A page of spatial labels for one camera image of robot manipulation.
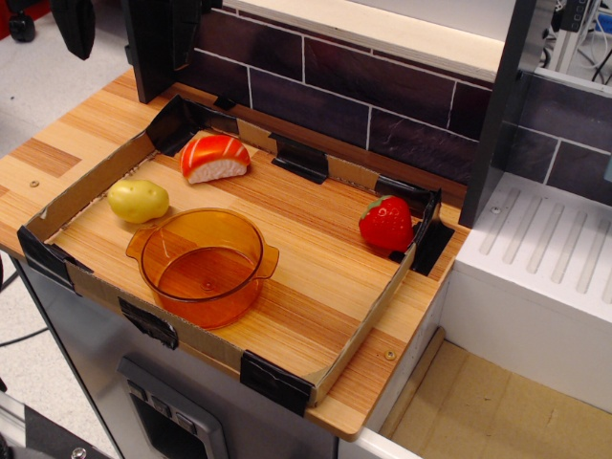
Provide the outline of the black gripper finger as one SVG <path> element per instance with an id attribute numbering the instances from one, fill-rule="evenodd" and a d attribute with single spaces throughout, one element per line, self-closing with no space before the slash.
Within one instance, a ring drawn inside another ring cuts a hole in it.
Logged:
<path id="1" fill-rule="evenodd" d="M 56 25 L 70 53 L 86 60 L 96 34 L 96 15 L 91 0 L 51 0 Z"/>
<path id="2" fill-rule="evenodd" d="M 178 71 L 190 63 L 200 26 L 201 2 L 175 0 L 171 2 L 171 12 L 173 67 Z"/>

